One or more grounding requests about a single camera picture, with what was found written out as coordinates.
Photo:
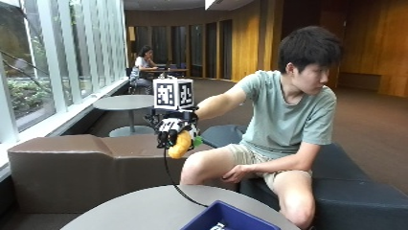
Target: ceiling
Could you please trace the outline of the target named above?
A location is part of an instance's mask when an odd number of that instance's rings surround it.
[[[208,11],[232,11],[254,0],[123,0],[125,10],[174,11],[204,8]]]

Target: cushioned seating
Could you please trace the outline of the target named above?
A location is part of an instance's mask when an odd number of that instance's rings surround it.
[[[154,135],[42,137],[15,146],[8,154],[20,211],[83,213],[136,190],[172,184],[156,147]],[[209,149],[201,145],[188,154]],[[176,183],[185,157],[168,158]]]
[[[204,142],[216,148],[238,143],[245,130],[245,126],[210,127]],[[322,147],[313,171],[318,229],[407,229],[408,196],[374,182],[338,144]],[[262,178],[242,180],[240,192],[279,210],[277,195]]]

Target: man's hand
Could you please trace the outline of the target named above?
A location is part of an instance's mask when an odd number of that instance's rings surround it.
[[[222,180],[228,183],[240,183],[244,176],[251,172],[251,165],[237,165],[233,169],[222,176]]]

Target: blue bin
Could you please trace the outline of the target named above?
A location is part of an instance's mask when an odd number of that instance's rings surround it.
[[[278,226],[221,200],[216,200],[181,230],[210,230],[218,222],[225,224],[226,227],[220,228],[225,230],[281,230]]]

